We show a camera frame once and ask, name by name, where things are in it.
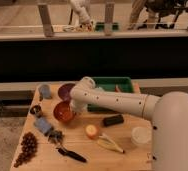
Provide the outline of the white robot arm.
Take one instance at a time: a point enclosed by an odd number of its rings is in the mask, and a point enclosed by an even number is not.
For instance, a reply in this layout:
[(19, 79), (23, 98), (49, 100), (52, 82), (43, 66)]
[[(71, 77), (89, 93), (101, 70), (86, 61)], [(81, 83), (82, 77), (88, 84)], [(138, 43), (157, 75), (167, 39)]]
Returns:
[(70, 96), (76, 113), (93, 104), (150, 121), (152, 170), (188, 171), (188, 93), (172, 91), (159, 97), (103, 91), (96, 89), (91, 77), (83, 77)]

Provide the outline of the background robot arm white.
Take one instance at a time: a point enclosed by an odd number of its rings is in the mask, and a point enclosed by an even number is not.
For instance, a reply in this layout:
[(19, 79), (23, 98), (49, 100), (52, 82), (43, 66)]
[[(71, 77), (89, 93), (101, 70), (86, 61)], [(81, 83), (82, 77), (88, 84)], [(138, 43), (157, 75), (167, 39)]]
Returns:
[(80, 24), (89, 24), (90, 17), (90, 0), (70, 0), (70, 6), (78, 15)]

